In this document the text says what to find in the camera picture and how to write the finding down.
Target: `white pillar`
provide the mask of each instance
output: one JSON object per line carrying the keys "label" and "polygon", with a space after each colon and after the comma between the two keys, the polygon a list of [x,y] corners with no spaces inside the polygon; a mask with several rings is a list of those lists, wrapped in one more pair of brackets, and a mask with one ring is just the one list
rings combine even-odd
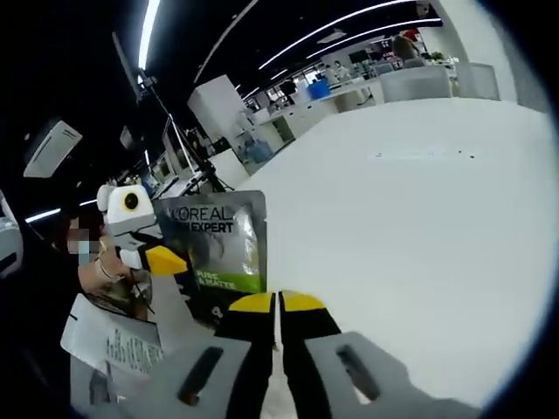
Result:
{"label": "white pillar", "polygon": [[255,96],[256,101],[259,103],[260,107],[269,107],[270,98],[266,94],[266,91],[258,92]]}
{"label": "white pillar", "polygon": [[213,141],[224,137],[234,149],[238,148],[238,118],[245,110],[245,104],[227,76],[197,86],[188,105]]}
{"label": "white pillar", "polygon": [[449,33],[458,35],[466,61],[492,65],[500,98],[516,102],[513,72],[487,11],[475,0],[432,0],[431,4]]}

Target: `face mask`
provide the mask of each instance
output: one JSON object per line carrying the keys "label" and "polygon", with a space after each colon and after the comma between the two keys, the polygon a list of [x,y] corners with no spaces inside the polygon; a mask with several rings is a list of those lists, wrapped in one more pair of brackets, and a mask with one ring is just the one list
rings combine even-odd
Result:
{"label": "face mask", "polygon": [[79,264],[88,264],[91,255],[89,241],[68,242],[68,253],[78,255]]}
{"label": "face mask", "polygon": [[216,325],[234,301],[266,291],[262,192],[181,196],[155,201],[154,209],[163,242],[190,257],[195,277],[176,281],[195,319]]}

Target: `white tabletop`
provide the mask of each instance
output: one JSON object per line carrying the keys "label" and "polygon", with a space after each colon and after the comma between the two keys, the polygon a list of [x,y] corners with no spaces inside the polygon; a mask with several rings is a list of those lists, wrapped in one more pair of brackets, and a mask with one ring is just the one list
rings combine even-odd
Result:
{"label": "white tabletop", "polygon": [[284,107],[283,109],[279,109],[279,110],[275,111],[274,113],[272,113],[270,115],[270,118],[268,118],[266,120],[262,120],[261,122],[259,122],[256,125],[264,125],[264,124],[267,124],[268,122],[274,122],[275,120],[278,120],[279,118],[282,118],[283,116],[292,112],[296,107],[297,107],[297,105],[291,105],[291,106],[288,106],[288,107]]}
{"label": "white tabletop", "polygon": [[328,96],[325,96],[324,98],[320,98],[319,100],[328,100],[340,96],[342,94],[351,93],[356,90],[366,89],[372,85],[380,84],[380,82],[381,82],[380,79],[376,78],[376,79],[362,80],[356,83],[349,83],[342,87],[332,89],[331,93]]}
{"label": "white tabletop", "polygon": [[547,313],[556,157],[542,113],[415,100],[326,118],[241,189],[266,194],[271,290],[316,295],[414,385],[482,406]]}

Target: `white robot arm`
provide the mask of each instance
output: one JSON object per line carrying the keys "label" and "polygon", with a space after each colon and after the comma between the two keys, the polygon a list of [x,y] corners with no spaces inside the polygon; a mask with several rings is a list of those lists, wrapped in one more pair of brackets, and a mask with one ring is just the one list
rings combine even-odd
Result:
{"label": "white robot arm", "polygon": [[[276,326],[283,346],[280,353]],[[273,358],[281,364],[274,366]],[[287,378],[283,387],[270,380],[273,374],[278,378],[281,369]],[[271,402],[265,413],[267,392]],[[300,419],[480,416],[476,408],[434,399],[414,387],[401,361],[359,333],[342,333],[318,299],[297,292],[269,292],[233,303],[216,335],[184,342],[155,365],[137,396],[104,405],[92,417],[251,419],[272,417],[272,412],[273,417]]]}
{"label": "white robot arm", "polygon": [[99,210],[106,209],[108,232],[120,247],[122,262],[154,275],[174,275],[188,270],[187,261],[163,245],[154,208],[142,185],[101,186]]}

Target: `ceiling light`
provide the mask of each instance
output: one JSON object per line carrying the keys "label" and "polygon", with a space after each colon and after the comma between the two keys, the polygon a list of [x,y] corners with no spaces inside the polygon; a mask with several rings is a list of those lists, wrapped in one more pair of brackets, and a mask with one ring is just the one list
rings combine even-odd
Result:
{"label": "ceiling light", "polygon": [[364,35],[369,35],[370,33],[373,33],[373,32],[385,31],[387,29],[397,28],[398,26],[406,26],[407,24],[423,24],[423,23],[430,23],[430,22],[441,22],[441,20],[442,19],[439,19],[439,18],[419,19],[419,20],[410,20],[409,22],[402,22],[401,24],[389,24],[388,26],[383,26],[382,28],[376,28],[376,29],[372,29],[370,31],[365,31],[365,32],[359,33],[357,35],[354,35],[353,37],[343,39],[340,42],[336,42],[335,44],[331,44],[331,45],[327,46],[326,48],[322,48],[321,50],[312,53],[311,55],[309,55],[307,57],[307,59],[312,58],[315,55],[321,54],[324,51],[329,50],[330,48],[334,48],[335,46],[343,44],[344,42],[351,41],[352,39],[359,38],[359,37],[362,37]]}
{"label": "ceiling light", "polygon": [[42,214],[37,214],[35,216],[30,216],[29,218],[25,218],[25,221],[27,223],[33,223],[34,221],[47,218],[48,216],[53,216],[55,214],[58,214],[59,212],[60,212],[60,208],[51,209],[50,211],[46,211]]}
{"label": "ceiling light", "polygon": [[214,52],[217,51],[217,48],[221,45],[221,43],[224,42],[224,39],[227,37],[227,35],[229,35],[229,32],[232,31],[232,29],[235,27],[235,25],[238,24],[241,21],[241,19],[243,17],[245,17],[246,13],[248,13],[249,10],[254,5],[256,5],[256,3],[258,3],[258,2],[259,2],[259,0],[251,0],[251,2],[246,5],[246,7],[243,9],[243,11],[241,11],[235,17],[235,19],[231,22],[231,24],[227,27],[227,29],[225,29],[224,33],[221,34],[221,37],[219,37],[217,42],[211,47],[211,51],[208,54],[208,57],[206,57],[206,60],[204,61],[204,63],[202,65],[200,65],[198,73],[197,73],[196,77],[194,78],[194,83],[198,82],[198,79],[200,79],[200,76],[202,75],[202,72],[204,71],[204,68],[206,68],[206,66],[210,62],[210,58],[213,56]]}
{"label": "ceiling light", "polygon": [[91,201],[85,201],[84,203],[81,203],[79,206],[84,207],[86,205],[89,205],[90,203],[96,203],[96,202],[97,202],[96,199],[92,199]]}
{"label": "ceiling light", "polygon": [[283,74],[284,72],[287,72],[287,69],[280,71],[278,74],[276,74],[275,76],[273,76],[270,80],[274,80],[276,78],[278,78],[281,74]]}
{"label": "ceiling light", "polygon": [[254,89],[252,92],[248,93],[243,99],[241,100],[245,100],[246,98],[248,98],[249,96],[252,96],[254,93],[256,93],[259,90],[259,87],[257,87],[256,89]]}
{"label": "ceiling light", "polygon": [[[83,207],[85,205],[89,205],[90,203],[96,203],[96,202],[97,202],[96,199],[92,199],[91,201],[85,201],[84,203],[81,203],[79,206]],[[25,218],[25,222],[26,223],[33,223],[34,221],[42,220],[43,218],[47,218],[49,216],[54,216],[55,214],[58,214],[59,212],[60,212],[60,208],[51,209],[50,211],[46,211],[46,212],[43,212],[41,214],[37,214],[35,216],[30,216],[29,218]]]}
{"label": "ceiling light", "polygon": [[146,68],[146,61],[148,61],[149,39],[151,38],[151,31],[154,29],[155,16],[159,9],[160,0],[149,0],[148,9],[146,10],[146,17],[143,20],[141,29],[140,41],[140,55],[138,57],[138,66]]}
{"label": "ceiling light", "polygon": [[324,31],[325,29],[327,29],[331,26],[334,26],[335,24],[339,24],[340,22],[343,22],[344,20],[350,19],[350,18],[355,17],[357,15],[361,15],[362,13],[366,13],[366,12],[371,11],[371,10],[381,9],[382,7],[388,7],[388,6],[392,6],[392,5],[400,4],[400,3],[411,3],[411,2],[415,2],[415,1],[416,0],[392,0],[391,2],[377,4],[377,5],[374,5],[374,6],[367,7],[365,9],[354,11],[353,13],[349,13],[348,15],[340,17],[340,18],[336,19],[335,21],[330,22],[329,24],[325,24],[324,26],[321,26],[316,31],[312,31],[311,33],[308,33],[307,35],[305,35],[303,38],[299,39],[298,41],[293,42],[291,45],[284,48],[283,50],[278,52],[276,55],[274,55],[273,57],[268,59],[263,65],[261,65],[259,67],[259,70],[262,70],[264,67],[266,67],[268,64],[270,64],[272,61],[274,61],[277,57],[279,57],[280,55],[283,55],[287,51],[291,50],[294,46],[300,44],[301,42],[305,41],[306,39],[311,38],[313,35],[316,35],[318,32]]}

